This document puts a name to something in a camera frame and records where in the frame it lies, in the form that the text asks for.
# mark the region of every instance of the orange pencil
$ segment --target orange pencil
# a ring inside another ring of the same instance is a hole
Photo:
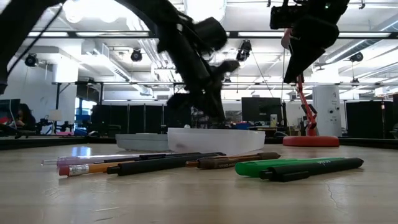
[[[117,166],[120,163],[125,163],[125,162],[109,162],[102,164],[62,166],[60,167],[59,175],[70,177],[82,174],[94,174],[99,172],[106,172],[106,168],[111,166]]]

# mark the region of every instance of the white column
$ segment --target white column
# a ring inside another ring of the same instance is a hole
[[[69,59],[65,59],[56,65],[53,65],[54,81],[55,82],[75,82],[78,80],[79,65]],[[76,85],[70,85],[64,89],[60,94],[59,110],[62,111],[62,118],[64,121],[73,123],[75,121],[75,99],[76,99]]]
[[[336,85],[315,86],[313,106],[320,136],[341,136],[340,95]]]

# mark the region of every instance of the brown pen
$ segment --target brown pen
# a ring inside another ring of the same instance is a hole
[[[188,161],[185,166],[199,169],[223,169],[234,167],[238,162],[278,159],[279,157],[280,155],[276,152],[261,152],[245,156],[216,156]]]

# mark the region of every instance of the pen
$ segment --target pen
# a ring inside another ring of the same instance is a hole
[[[235,165],[235,171],[239,175],[249,177],[259,177],[259,172],[274,166],[296,165],[309,162],[318,162],[325,160],[344,159],[344,157],[330,157],[330,158],[313,158],[313,159],[270,159],[266,161],[249,161],[239,162]]]
[[[196,161],[188,161],[186,167],[197,167],[199,169],[223,169],[234,167],[238,162],[255,161],[264,159],[278,159],[280,155],[276,152],[262,152],[245,156],[216,156],[201,158]]]
[[[108,167],[106,172],[108,174],[131,175],[145,172],[152,172],[165,169],[173,169],[184,167],[187,161],[193,161],[204,157],[225,155],[222,152],[197,154],[191,156],[171,157],[163,159],[150,159],[146,161],[127,162],[118,164],[114,167]]]
[[[83,174],[93,174],[99,172],[106,172],[106,168],[117,166],[120,162],[101,163],[101,164],[86,164],[86,165],[70,165],[61,166],[59,176],[77,176]]]
[[[126,157],[120,159],[105,159],[103,162],[126,162],[126,161],[141,161],[148,159],[163,159],[168,157],[178,157],[178,156],[189,156],[189,155],[197,155],[201,154],[200,152],[189,152],[189,153],[176,153],[176,154],[144,154],[139,155],[138,157]]]
[[[318,161],[313,163],[275,166],[260,171],[260,178],[278,182],[288,182],[309,178],[312,175],[327,174],[361,167],[363,160],[359,158],[338,159],[335,161]]]
[[[123,159],[123,158],[137,158],[144,155],[156,155],[156,154],[126,154],[126,155],[99,155],[99,156],[65,156],[58,157],[57,159],[43,160],[42,165],[57,165],[70,166],[70,165],[85,165],[95,164],[97,162],[104,162],[108,159]]]
[[[84,164],[84,165],[70,165],[70,166],[61,166],[59,170],[59,176],[77,176],[82,174],[93,174],[99,172],[106,172],[106,168],[111,166],[117,166],[123,162],[135,162],[135,161],[143,161],[150,159],[161,159],[166,157],[178,157],[178,156],[187,156],[187,155],[195,155],[200,154],[199,152],[193,153],[180,153],[180,154],[146,154],[140,155],[139,157],[133,158],[122,158],[122,159],[113,159],[113,160],[105,160],[104,162],[96,163],[96,164]]]

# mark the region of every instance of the pink pen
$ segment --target pink pen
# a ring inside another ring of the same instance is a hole
[[[71,165],[82,165],[82,164],[94,164],[97,162],[103,162],[105,159],[121,159],[127,157],[138,157],[140,154],[128,154],[128,155],[101,155],[101,156],[62,156],[58,159],[42,160],[42,166],[44,165],[57,165],[71,166]]]

